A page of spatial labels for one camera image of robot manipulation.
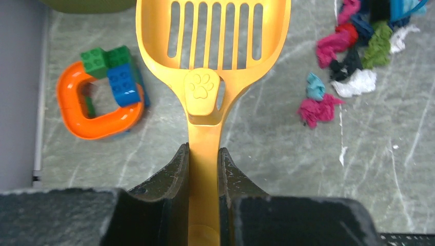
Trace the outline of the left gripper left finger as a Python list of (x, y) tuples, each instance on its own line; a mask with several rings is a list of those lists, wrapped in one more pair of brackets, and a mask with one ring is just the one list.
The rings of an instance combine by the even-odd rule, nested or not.
[(101, 245), (187, 245), (189, 145), (129, 191), (118, 190)]

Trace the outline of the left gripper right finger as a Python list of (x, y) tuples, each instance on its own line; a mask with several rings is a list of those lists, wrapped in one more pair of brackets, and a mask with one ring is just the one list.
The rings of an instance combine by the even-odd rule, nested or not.
[(227, 148), (220, 148), (217, 159), (220, 208), (220, 245), (230, 245), (230, 207), (235, 197), (263, 196), (267, 193), (234, 163)]

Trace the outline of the orange slotted plastic scoop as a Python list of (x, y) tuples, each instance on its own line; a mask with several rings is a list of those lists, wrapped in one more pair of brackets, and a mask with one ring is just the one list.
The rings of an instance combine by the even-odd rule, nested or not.
[(136, 36), (150, 72), (179, 99), (190, 147), (188, 245), (220, 245), (218, 152), (233, 104), (275, 64), (291, 1), (179, 1), (176, 53), (168, 54), (173, 1), (137, 1)]

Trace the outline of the blue hand brush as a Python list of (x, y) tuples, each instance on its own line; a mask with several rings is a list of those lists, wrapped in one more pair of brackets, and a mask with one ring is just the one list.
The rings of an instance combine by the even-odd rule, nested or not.
[(410, 17), (420, 9), (424, 8), (427, 0), (406, 1), (406, 0), (391, 0), (390, 1), (390, 21), (396, 22), (403, 18)]

